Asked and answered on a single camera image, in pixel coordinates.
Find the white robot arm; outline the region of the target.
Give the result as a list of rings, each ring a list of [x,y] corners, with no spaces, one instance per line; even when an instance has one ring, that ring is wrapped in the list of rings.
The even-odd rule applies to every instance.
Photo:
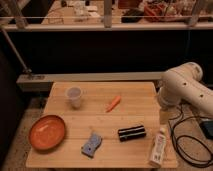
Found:
[[[171,109],[181,100],[213,116],[213,90],[200,83],[202,76],[202,68],[195,62],[170,68],[162,74],[162,86],[157,94],[161,124],[168,121]]]

